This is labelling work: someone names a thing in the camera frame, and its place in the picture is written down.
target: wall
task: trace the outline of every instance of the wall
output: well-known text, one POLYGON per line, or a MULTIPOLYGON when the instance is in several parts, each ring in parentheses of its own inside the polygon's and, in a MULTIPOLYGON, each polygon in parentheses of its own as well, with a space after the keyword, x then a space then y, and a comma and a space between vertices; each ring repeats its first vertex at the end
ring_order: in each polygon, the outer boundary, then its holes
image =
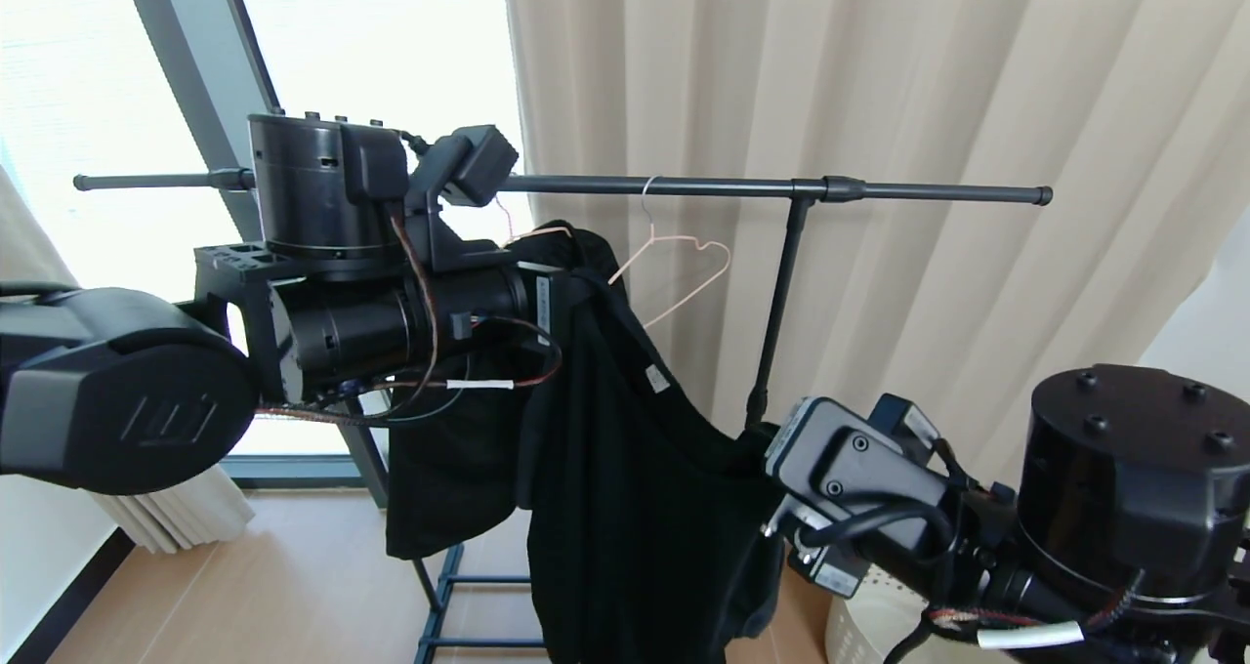
POLYGON ((114 528, 82 491, 0 476, 0 661, 12 656, 114 528))
POLYGON ((1250 210, 1220 248, 1211 273, 1141 356, 1250 401, 1250 210))

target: floor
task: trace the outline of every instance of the floor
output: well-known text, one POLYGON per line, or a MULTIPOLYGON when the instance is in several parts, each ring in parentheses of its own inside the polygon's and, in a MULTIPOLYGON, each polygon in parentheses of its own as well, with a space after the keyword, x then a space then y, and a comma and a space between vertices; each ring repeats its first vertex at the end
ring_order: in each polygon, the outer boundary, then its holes
MULTIPOLYGON (((408 664, 426 605, 412 568, 382 551, 364 491, 262 491, 231 543, 176 555, 136 549, 50 664, 408 664)), ((461 573, 526 573, 526 513, 465 546, 461 573)), ((426 560, 432 574, 441 555, 426 560)), ((776 619, 729 664, 822 664, 825 593, 790 574, 776 619)), ((446 635, 539 635, 524 586, 458 585, 446 635)), ((439 664, 541 664, 541 653, 450 649, 439 664)))

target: white plastic basket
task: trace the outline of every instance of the white plastic basket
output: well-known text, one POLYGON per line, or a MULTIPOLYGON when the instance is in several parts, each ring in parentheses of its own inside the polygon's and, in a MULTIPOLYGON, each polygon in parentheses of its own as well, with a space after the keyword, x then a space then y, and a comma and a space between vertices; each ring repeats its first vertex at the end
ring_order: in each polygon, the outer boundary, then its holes
MULTIPOLYGON (((825 629, 829 664, 881 664, 886 653, 915 629, 924 598, 876 566, 850 600, 834 598, 825 629)), ((929 638, 904 664, 1009 664, 1011 658, 939 638, 929 638)))

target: curtain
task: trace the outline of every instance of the curtain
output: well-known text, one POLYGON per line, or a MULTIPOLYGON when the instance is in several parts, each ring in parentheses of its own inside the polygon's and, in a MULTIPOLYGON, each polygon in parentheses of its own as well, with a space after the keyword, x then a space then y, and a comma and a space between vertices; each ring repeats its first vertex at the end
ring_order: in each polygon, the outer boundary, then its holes
MULTIPOLYGON (((51 240, 0 166, 0 280, 74 283, 51 240)), ((135 541, 152 551, 176 551, 241 535, 254 516, 242 491, 220 466, 149 495, 94 495, 135 541)))
MULTIPOLYGON (((1136 363, 1250 200, 1246 0, 508 0, 531 174, 1051 185, 1048 208, 816 205, 769 419, 804 395, 915 400, 1015 484, 1032 386, 1136 363)), ((626 255, 639 198, 535 195, 626 255)), ((731 245, 652 326, 688 394, 742 425, 786 203, 651 196, 658 234, 731 245)), ((630 269, 644 320, 715 249, 630 269)))

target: black t-shirt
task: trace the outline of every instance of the black t-shirt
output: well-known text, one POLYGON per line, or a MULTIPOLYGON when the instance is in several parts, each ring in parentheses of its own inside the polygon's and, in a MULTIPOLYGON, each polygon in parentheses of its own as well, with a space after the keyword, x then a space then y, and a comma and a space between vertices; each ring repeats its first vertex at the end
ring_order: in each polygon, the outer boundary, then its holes
POLYGON ((571 288, 564 366, 526 405, 518 485, 551 661, 722 663, 771 616, 782 544, 760 525, 781 490, 759 438, 695 410, 598 273, 571 288))
MULTIPOLYGON (((526 238, 509 249, 520 260, 590 268, 604 276, 619 268, 611 246, 598 234, 565 220, 542 228, 566 228, 574 236, 526 238)), ((625 299, 622 283, 612 290, 625 299)), ((452 379, 519 379, 541 365, 536 355, 500 349, 445 360, 438 373, 452 379)), ((438 554, 490 530, 516 509, 518 434, 529 391, 456 393, 426 390, 411 415, 429 416, 390 430, 386 553, 391 556, 438 554)))

